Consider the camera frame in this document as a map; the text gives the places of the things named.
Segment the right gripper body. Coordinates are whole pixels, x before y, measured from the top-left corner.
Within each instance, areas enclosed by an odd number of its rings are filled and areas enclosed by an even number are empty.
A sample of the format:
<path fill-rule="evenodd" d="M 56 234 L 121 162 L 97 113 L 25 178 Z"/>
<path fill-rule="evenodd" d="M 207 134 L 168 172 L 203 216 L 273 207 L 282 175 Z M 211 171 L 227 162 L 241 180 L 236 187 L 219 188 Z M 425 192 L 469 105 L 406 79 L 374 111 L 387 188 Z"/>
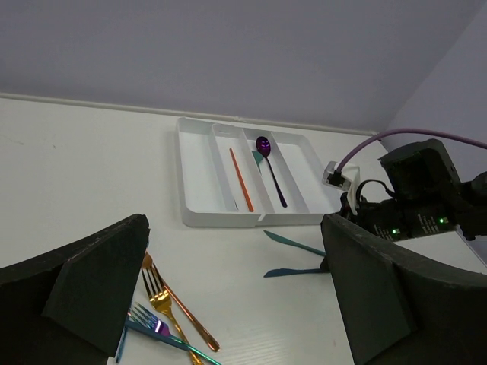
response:
<path fill-rule="evenodd" d="M 361 182 L 355 203 L 341 196 L 342 217 L 391 242 L 455 230 L 469 241 L 486 234 L 486 174 L 461 182 L 441 141 L 404 145 L 380 164 L 392 186 L 386 191 L 389 199 L 368 201 Z"/>

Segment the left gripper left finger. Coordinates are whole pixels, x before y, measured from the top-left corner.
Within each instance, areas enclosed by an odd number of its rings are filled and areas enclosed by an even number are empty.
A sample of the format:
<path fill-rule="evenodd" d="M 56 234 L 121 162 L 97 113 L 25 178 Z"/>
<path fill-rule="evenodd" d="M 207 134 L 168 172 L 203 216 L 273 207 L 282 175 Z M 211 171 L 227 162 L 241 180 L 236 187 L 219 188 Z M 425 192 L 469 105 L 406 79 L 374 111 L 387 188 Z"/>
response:
<path fill-rule="evenodd" d="M 148 246 L 145 215 L 1 269 L 3 364 L 105 364 Z"/>

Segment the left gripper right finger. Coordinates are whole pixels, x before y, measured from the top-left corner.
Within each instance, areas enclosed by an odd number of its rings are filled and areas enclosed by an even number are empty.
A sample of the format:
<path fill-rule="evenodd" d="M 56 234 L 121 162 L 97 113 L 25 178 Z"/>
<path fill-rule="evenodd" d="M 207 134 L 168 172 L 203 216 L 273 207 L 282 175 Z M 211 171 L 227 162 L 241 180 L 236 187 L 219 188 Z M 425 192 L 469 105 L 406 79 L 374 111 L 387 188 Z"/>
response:
<path fill-rule="evenodd" d="M 337 214 L 321 222 L 356 364 L 484 364 L 486 276 L 383 240 Z"/>

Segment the iridescent rainbow fork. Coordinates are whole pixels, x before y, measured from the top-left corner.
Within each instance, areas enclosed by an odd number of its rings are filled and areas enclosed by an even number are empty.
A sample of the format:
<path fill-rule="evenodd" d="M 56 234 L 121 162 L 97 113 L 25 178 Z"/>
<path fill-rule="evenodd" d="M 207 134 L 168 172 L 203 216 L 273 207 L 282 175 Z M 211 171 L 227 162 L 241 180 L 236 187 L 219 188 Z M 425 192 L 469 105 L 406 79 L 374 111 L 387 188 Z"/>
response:
<path fill-rule="evenodd" d="M 195 354 L 200 356 L 203 360 L 206 360 L 210 364 L 219 364 L 218 361 L 212 359 L 210 356 L 204 354 L 200 350 L 196 349 L 190 344 L 187 344 L 182 339 L 174 336 L 170 333 L 170 329 L 168 325 L 159 319 L 156 315 L 151 313 L 148 309 L 140 305 L 139 303 L 135 303 L 128 311 L 128 319 L 136 322 L 140 325 L 143 325 L 146 328 L 149 328 L 152 331 L 155 331 L 161 335 L 167 336 L 172 338 L 176 341 L 180 341 L 182 344 L 187 345 L 189 348 L 189 352 L 191 354 Z"/>

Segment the dark blue plastic knife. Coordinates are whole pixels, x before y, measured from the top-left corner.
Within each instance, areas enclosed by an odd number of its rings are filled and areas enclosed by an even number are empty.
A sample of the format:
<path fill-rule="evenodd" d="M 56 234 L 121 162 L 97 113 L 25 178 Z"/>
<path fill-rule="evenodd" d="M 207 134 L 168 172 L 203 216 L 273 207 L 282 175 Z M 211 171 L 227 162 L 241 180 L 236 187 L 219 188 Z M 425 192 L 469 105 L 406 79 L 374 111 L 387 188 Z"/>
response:
<path fill-rule="evenodd" d="M 290 275 L 305 275 L 305 274 L 322 274 L 323 271 L 320 268 L 311 269 L 291 269 L 291 268 L 278 268 L 266 272 L 264 278 L 277 278 Z"/>

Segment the teal plastic knife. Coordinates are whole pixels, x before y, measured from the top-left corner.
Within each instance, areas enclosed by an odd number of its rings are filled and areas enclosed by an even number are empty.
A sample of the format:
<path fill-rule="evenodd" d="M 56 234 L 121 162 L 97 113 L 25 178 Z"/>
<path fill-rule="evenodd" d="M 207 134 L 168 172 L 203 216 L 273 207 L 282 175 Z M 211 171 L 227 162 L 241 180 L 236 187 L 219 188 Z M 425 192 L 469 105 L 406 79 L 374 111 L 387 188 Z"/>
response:
<path fill-rule="evenodd" d="M 276 233 L 270 232 L 268 230 L 264 230 L 263 232 L 265 235 L 267 235 L 268 238 L 270 238 L 271 240 L 274 240 L 278 243 L 281 243 L 281 244 L 284 244 L 287 246 L 293 246 L 293 247 L 296 247 L 296 248 L 299 248 L 299 249 L 302 249 L 302 250 L 305 250 L 308 252 L 312 252 L 313 254 L 318 255 L 318 256 L 322 256 L 322 257 L 326 256 L 326 253 L 323 250 L 319 250 L 319 249 L 315 249 L 315 248 L 310 247 L 310 246 L 306 246 L 306 245 L 298 243 L 294 240 L 290 240 L 286 237 L 283 237 L 283 236 L 280 236 Z"/>

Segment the purple metal spoon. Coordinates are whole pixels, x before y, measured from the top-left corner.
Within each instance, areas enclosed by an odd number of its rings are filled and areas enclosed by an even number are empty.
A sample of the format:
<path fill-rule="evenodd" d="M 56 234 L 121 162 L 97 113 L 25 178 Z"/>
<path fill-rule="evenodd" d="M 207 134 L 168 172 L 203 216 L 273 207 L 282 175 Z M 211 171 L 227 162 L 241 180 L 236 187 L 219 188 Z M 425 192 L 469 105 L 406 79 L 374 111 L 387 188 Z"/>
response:
<path fill-rule="evenodd" d="M 256 149 L 263 156 L 264 160 L 268 164 L 269 171 L 271 173 L 273 182 L 275 184 L 275 188 L 276 188 L 276 191 L 277 191 L 277 194 L 278 194 L 278 197 L 279 197 L 279 200 L 281 202 L 282 207 L 283 208 L 287 208 L 288 207 L 288 203 L 285 200 L 285 197 L 284 197 L 284 195 L 282 193 L 282 190 L 281 190 L 281 188 L 279 186 L 279 183 L 278 183 L 278 181 L 277 181 L 277 179 L 275 177 L 275 173 L 274 173 L 274 170 L 272 168 L 272 165 L 271 165 L 271 163 L 269 161 L 269 156 L 270 156 L 271 150 L 272 150 L 271 143 L 270 143 L 269 139 L 267 137 L 264 137 L 264 136 L 259 136 L 256 139 Z"/>

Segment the teal plastic spoon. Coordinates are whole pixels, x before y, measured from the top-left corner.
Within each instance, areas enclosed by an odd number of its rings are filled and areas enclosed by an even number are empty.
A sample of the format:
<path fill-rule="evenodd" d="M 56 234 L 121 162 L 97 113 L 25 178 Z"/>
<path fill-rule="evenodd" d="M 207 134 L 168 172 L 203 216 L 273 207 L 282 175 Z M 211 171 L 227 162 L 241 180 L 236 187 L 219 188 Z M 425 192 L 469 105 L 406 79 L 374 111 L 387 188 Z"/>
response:
<path fill-rule="evenodd" d="M 255 151 L 255 150 L 252 150 L 252 155 L 253 155 L 253 158 L 256 162 L 257 168 L 258 168 L 259 172 L 261 173 L 261 163 L 264 160 L 264 156 L 260 152 Z"/>

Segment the orange chopstick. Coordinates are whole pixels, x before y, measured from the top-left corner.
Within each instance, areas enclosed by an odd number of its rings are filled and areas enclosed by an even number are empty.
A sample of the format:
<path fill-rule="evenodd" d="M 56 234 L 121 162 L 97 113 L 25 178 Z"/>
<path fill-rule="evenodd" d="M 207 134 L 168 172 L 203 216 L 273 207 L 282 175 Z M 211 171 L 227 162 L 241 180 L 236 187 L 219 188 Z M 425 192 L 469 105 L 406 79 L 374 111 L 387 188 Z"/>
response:
<path fill-rule="evenodd" d="M 253 203 L 251 202 L 249 192 L 247 190 L 246 184 L 244 182 L 244 178 L 243 178 L 242 173 L 240 171 L 240 168 L 239 168 L 239 165 L 238 165 L 238 162 L 237 162 L 237 158 L 236 158 L 236 155 L 234 153 L 234 149 L 233 148 L 229 148 L 229 152 L 230 152 L 231 159 L 232 159 L 232 162 L 233 162 L 233 165 L 234 165 L 234 169 L 235 169 L 236 174 L 237 174 L 238 181 L 240 183 L 240 187 L 242 189 L 242 193 L 243 193 L 245 202 L 247 204 L 247 208 L 248 208 L 249 212 L 254 212 L 255 209 L 253 207 Z"/>

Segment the dark blue metal fork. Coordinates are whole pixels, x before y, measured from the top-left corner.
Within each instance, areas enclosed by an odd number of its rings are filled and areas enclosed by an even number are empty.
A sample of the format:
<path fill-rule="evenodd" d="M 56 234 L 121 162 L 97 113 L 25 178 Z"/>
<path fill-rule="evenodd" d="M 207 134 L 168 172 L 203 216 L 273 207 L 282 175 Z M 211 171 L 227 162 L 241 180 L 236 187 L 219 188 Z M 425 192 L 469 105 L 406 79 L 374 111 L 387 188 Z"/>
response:
<path fill-rule="evenodd" d="M 163 342 L 165 344 L 168 344 L 170 346 L 173 346 L 183 351 L 189 351 L 188 346 L 182 344 L 180 341 L 176 341 L 172 338 L 161 335 L 155 331 L 150 330 L 149 328 L 144 327 L 143 325 L 133 322 L 132 320 L 127 319 L 125 322 L 125 327 L 128 329 L 132 329 L 140 334 L 146 335 L 149 338 L 154 339 L 156 341 Z"/>

